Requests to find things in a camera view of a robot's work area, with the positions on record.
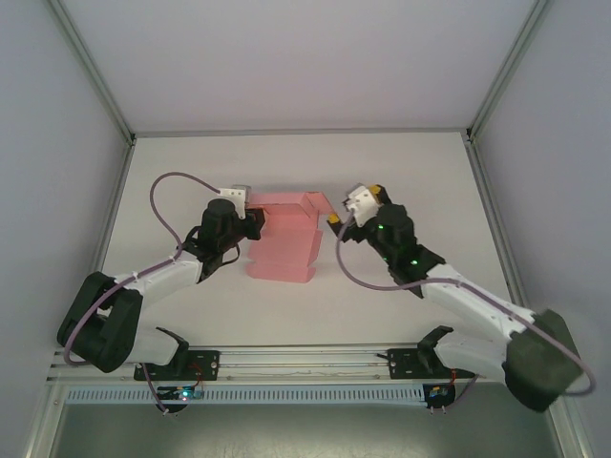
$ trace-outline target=gray wall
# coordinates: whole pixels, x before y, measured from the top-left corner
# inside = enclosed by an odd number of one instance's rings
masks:
[[[568,322],[600,388],[579,402],[611,449],[611,2],[550,9],[480,138],[530,304]]]
[[[122,141],[40,0],[0,1],[0,456],[20,456]]]

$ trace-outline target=white wall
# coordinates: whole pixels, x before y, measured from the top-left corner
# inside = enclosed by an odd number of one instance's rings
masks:
[[[599,390],[580,406],[611,449],[611,3],[558,0],[480,151],[530,303],[571,327]]]
[[[0,11],[0,456],[14,458],[123,146],[43,2]]]
[[[137,133],[468,127],[533,0],[65,0]]]

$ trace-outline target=pink object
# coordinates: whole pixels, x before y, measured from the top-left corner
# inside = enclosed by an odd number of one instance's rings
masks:
[[[333,213],[323,193],[252,194],[249,208],[263,208],[265,226],[261,240],[253,241],[246,266],[253,279],[306,283],[316,269],[323,231],[320,215]]]

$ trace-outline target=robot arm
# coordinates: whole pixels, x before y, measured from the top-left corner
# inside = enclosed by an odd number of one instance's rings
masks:
[[[103,372],[124,363],[170,364],[177,372],[182,370],[189,343],[161,327],[138,329],[138,320],[143,308],[214,274],[224,265],[224,254],[239,250],[242,239],[261,237],[263,210],[245,209],[248,190],[221,189],[220,196],[208,203],[201,225],[189,232],[173,262],[141,278],[137,274],[89,275],[57,332],[57,341],[65,346],[78,322],[104,293],[134,278],[86,321],[72,351]]]
[[[442,257],[418,243],[405,207],[392,203],[382,186],[358,185],[348,193],[344,205],[353,216],[350,224],[344,225],[337,215],[328,220],[341,241],[366,240],[386,262],[397,284],[419,282],[410,289],[413,294],[475,322],[489,339],[462,336],[440,326],[418,345],[423,366],[431,371],[442,365],[481,374],[505,384],[521,403],[536,411],[547,409],[582,374],[581,367],[532,329],[542,330],[577,354],[560,315],[551,310],[536,314],[462,277]]]

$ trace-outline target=white table surface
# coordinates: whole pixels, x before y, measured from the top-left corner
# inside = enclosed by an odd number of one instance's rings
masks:
[[[249,184],[255,192],[322,191],[344,217],[345,191],[357,182],[384,185],[405,204],[419,240],[472,281],[508,299],[471,167],[459,133],[247,135],[141,138],[137,141],[104,272],[117,275],[171,255],[174,243],[149,203],[153,180],[183,171],[217,187]],[[185,236],[215,195],[171,177],[158,187],[158,208]],[[375,344],[417,342],[440,324],[481,335],[451,311],[409,292],[375,292],[344,277],[334,237],[324,230],[313,280],[262,281],[242,259],[207,281],[146,309],[140,326],[162,325],[192,345]],[[343,246],[359,278],[392,284],[366,244]]]

